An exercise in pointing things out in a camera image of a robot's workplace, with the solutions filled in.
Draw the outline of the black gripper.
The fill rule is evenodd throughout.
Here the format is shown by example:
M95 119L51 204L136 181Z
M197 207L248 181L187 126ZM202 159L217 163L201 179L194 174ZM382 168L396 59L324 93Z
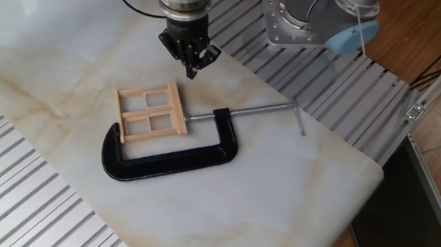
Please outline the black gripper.
M166 18L165 22L167 28L161 32L159 40L171 56L185 66L187 78L193 80L199 70L214 63L221 55L219 47L208 45L208 16L189 22ZM202 56L196 56L195 46L196 51L204 50Z

